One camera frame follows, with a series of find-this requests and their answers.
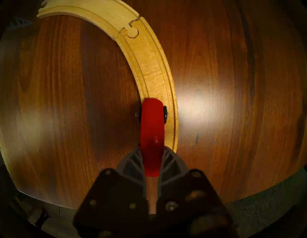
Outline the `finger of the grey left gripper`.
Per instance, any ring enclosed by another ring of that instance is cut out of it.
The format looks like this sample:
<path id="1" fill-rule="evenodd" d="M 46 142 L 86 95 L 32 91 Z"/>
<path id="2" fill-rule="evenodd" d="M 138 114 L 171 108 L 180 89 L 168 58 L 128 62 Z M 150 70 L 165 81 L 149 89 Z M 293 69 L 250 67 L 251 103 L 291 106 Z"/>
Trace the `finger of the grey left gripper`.
<path id="1" fill-rule="evenodd" d="M 8 30 L 17 30 L 32 25 L 32 22 L 19 17 L 13 17 L 8 25 Z"/>

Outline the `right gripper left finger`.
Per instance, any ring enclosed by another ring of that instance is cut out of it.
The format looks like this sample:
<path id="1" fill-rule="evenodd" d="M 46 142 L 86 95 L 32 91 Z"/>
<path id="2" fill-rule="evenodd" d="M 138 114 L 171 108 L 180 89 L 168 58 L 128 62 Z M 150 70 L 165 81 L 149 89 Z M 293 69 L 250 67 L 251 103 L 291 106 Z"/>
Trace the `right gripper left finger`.
<path id="1" fill-rule="evenodd" d="M 144 171 L 140 147 L 128 153 L 115 169 L 101 170 L 74 216 L 78 235 L 115 236 L 147 221 Z"/>

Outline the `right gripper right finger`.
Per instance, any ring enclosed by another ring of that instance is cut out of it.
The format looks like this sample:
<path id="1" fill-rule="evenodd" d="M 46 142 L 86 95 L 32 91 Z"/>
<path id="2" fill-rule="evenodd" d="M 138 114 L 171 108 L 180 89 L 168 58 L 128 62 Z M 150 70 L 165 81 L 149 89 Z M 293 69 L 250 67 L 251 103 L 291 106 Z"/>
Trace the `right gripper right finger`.
<path id="1" fill-rule="evenodd" d="M 232 216 L 200 169 L 189 169 L 165 147 L 158 177 L 156 221 L 161 235 L 237 238 Z"/>

